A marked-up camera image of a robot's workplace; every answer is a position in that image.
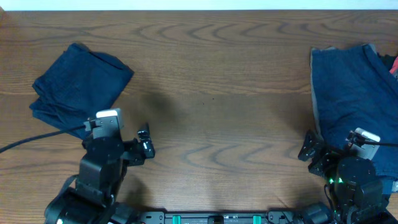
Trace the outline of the dark navy shorts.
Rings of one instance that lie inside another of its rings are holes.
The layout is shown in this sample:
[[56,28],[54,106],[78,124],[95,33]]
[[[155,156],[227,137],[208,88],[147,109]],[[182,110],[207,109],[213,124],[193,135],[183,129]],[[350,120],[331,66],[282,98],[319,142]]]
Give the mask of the dark navy shorts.
[[33,83],[32,115],[61,130],[81,126],[110,109],[133,74],[117,57],[73,43]]

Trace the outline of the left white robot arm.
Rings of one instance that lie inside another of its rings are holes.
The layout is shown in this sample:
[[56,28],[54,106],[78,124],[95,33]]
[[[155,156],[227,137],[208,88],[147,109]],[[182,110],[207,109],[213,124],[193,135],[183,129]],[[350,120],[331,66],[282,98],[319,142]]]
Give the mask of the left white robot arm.
[[138,137],[123,141],[119,124],[90,121],[90,135],[83,141],[86,154],[79,173],[69,177],[59,194],[45,209],[45,222],[139,223],[139,214],[117,195],[129,166],[141,166],[155,156],[149,125],[138,130]]

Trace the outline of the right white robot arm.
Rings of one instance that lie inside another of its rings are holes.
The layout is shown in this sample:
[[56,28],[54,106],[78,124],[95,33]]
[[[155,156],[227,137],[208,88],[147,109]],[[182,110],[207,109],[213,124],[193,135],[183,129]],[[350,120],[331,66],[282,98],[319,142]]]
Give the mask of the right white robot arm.
[[397,223],[389,213],[389,196],[372,162],[380,137],[361,128],[350,131],[343,149],[333,147],[314,131],[306,132],[298,154],[310,161],[308,171],[325,179],[329,204],[310,205],[297,212],[294,223]]

